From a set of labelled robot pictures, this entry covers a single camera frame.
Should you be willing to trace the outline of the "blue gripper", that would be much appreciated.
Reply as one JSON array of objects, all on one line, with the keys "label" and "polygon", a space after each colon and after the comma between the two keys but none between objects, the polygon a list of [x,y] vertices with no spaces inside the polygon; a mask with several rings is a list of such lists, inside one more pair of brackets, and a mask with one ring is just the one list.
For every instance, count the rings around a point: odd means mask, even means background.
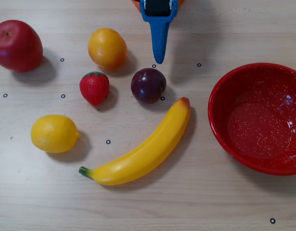
[{"label": "blue gripper", "polygon": [[178,0],[141,0],[140,11],[143,20],[150,22],[153,20],[164,20],[164,22],[151,22],[152,48],[154,59],[158,64],[162,64],[166,54],[167,36],[170,21],[177,16],[179,9]]}]

